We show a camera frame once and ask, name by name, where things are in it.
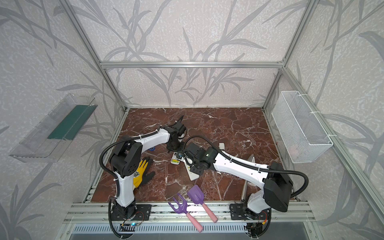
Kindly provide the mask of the white remote with red buttons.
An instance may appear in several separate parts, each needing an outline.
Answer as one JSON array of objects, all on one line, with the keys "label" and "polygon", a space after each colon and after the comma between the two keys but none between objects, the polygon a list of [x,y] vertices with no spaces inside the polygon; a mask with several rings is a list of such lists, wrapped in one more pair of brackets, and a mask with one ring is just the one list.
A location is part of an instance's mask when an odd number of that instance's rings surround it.
[{"label": "white remote with red buttons", "polygon": [[173,165],[179,165],[180,163],[182,163],[184,160],[183,160],[183,156],[179,153],[173,153],[173,156],[171,158],[171,164]]}]

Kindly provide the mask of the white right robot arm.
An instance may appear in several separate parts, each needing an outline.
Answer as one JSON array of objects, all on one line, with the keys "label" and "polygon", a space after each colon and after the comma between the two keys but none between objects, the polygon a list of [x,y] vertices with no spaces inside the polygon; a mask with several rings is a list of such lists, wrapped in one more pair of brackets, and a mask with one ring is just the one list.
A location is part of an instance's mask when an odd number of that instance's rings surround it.
[{"label": "white right robot arm", "polygon": [[194,143],[188,144],[182,155],[188,159],[195,174],[202,175],[205,170],[228,173],[260,188],[249,196],[246,202],[248,211],[255,214],[268,208],[288,211],[293,182],[278,163],[270,166],[253,164],[213,147],[205,150]]}]

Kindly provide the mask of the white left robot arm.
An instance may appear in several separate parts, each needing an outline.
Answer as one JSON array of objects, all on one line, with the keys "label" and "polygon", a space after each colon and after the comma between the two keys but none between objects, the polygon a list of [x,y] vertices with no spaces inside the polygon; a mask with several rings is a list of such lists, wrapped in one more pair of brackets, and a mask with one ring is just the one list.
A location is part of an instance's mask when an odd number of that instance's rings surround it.
[{"label": "white left robot arm", "polygon": [[184,124],[178,122],[151,133],[122,139],[115,145],[110,165],[117,185],[117,205],[127,208],[135,201],[134,173],[139,168],[142,153],[161,144],[165,144],[168,151],[181,152],[184,147],[182,137],[186,132]]}]

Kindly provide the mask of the white air conditioner remote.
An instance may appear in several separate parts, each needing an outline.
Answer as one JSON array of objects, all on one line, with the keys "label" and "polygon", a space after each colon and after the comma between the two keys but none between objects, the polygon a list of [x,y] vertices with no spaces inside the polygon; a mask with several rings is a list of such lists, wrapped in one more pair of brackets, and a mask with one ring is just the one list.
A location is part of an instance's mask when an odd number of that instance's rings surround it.
[{"label": "white air conditioner remote", "polygon": [[189,179],[190,179],[191,181],[195,181],[195,180],[197,180],[197,179],[200,177],[198,174],[192,173],[192,172],[191,172],[191,168],[190,168],[190,166],[188,166],[186,163],[185,163],[185,167],[186,167],[186,170],[187,170],[187,174],[188,174],[188,176],[189,176]]}]

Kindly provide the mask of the purple garden shovel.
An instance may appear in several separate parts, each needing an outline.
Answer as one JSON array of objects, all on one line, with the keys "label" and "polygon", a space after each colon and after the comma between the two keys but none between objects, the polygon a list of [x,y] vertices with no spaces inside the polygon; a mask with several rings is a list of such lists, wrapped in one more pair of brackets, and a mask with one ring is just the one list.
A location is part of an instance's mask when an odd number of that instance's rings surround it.
[{"label": "purple garden shovel", "polygon": [[211,211],[211,209],[204,203],[204,193],[198,185],[194,185],[188,192],[188,197],[192,200],[194,204],[201,205],[211,220],[216,223],[218,221],[217,216]]}]

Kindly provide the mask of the purple garden fork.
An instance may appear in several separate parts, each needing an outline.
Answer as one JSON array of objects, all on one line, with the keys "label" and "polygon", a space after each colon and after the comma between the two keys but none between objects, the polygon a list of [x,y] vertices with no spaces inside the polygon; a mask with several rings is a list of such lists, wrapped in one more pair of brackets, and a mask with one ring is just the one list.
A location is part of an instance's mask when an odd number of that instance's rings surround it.
[{"label": "purple garden fork", "polygon": [[179,201],[176,200],[176,198],[173,198],[174,202],[178,205],[178,208],[176,209],[171,202],[168,202],[170,207],[174,210],[177,214],[185,214],[186,217],[190,220],[190,222],[194,225],[196,230],[201,233],[203,231],[203,226],[187,211],[188,202],[187,200],[178,193],[178,197],[182,200],[182,203],[180,204]]}]

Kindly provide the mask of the yellow black work glove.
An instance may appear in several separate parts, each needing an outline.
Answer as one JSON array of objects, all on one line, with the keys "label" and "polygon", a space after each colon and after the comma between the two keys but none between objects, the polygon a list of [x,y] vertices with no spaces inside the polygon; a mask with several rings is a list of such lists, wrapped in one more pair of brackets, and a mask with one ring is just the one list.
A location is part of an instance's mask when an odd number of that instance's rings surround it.
[{"label": "yellow black work glove", "polygon": [[149,157],[145,157],[140,161],[139,167],[134,173],[133,183],[135,189],[147,184],[155,176],[155,172],[148,172],[152,163],[153,159]]}]

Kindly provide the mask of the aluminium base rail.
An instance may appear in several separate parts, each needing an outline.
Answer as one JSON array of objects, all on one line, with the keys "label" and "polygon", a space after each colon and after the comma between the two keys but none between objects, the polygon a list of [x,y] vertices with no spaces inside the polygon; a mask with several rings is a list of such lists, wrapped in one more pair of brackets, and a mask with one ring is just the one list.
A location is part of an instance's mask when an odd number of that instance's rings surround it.
[{"label": "aluminium base rail", "polygon": [[304,227],[305,236],[321,240],[323,236],[312,209],[307,202],[290,202],[285,213],[264,210],[255,219],[241,214],[241,207],[234,202],[207,202],[207,207],[218,218],[216,223],[202,205],[187,204],[186,212],[176,212],[176,204],[166,202],[138,203],[139,212],[124,220],[107,203],[72,204],[56,236],[57,240],[68,240],[74,234],[113,234],[114,228],[121,236],[138,234],[197,234],[193,224],[198,222],[203,233],[249,234],[256,225],[263,228],[279,223],[298,223]]}]

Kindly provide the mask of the clear acrylic wall shelf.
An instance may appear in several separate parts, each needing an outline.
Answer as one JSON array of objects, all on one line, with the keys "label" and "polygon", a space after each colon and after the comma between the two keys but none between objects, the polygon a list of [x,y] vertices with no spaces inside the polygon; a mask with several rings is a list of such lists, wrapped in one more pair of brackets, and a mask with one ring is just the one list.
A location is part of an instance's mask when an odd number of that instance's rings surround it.
[{"label": "clear acrylic wall shelf", "polygon": [[97,107],[94,97],[67,94],[9,156],[23,163],[56,163]]}]

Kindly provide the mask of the aluminium frame profiles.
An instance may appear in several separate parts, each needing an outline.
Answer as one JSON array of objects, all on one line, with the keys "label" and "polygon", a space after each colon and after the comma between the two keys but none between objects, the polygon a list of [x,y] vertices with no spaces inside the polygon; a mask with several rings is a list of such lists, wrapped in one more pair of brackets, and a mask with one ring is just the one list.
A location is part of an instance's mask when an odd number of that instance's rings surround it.
[{"label": "aluminium frame profiles", "polygon": [[268,103],[272,97],[273,91],[276,89],[278,82],[282,76],[285,76],[290,83],[290,85],[298,91],[309,105],[309,107],[315,112],[315,116],[319,119],[320,125],[324,127],[327,134],[331,135],[331,140],[334,142],[333,151],[337,156],[341,165],[345,168],[350,178],[354,182],[355,186],[361,192],[368,206],[373,210],[376,217],[380,222],[384,221],[384,199],[372,185],[372,182],[368,177],[363,173],[363,170],[358,167],[358,164],[352,155],[348,152],[346,146],[342,143],[340,137],[336,134],[335,130],[329,125],[324,115],[320,112],[318,107],[312,101],[311,97],[307,94],[306,90],[298,82],[297,78],[293,75],[292,71],[288,68],[288,63],[292,57],[294,50],[297,48],[301,37],[304,34],[306,27],[308,26],[316,7],[319,4],[319,1],[308,1],[306,3],[304,15],[302,16],[299,26],[294,34],[293,40],[290,43],[288,52],[285,55],[284,59],[277,62],[181,62],[181,61],[157,61],[157,62],[102,62],[97,56],[95,48],[92,46],[92,43],[89,37],[86,34],[79,18],[76,15],[74,7],[71,5],[70,1],[60,1],[60,7],[64,15],[69,19],[72,26],[74,27],[76,33],[78,34],[80,40],[84,44],[88,54],[91,56],[93,63],[96,66],[96,71],[99,73],[104,82],[107,83],[109,89],[113,92],[114,96],[120,102],[121,108],[126,110],[127,106],[117,92],[116,86],[113,84],[112,80],[107,75],[106,68],[272,68],[279,69],[279,73],[274,80],[273,86],[268,93],[266,102]]}]

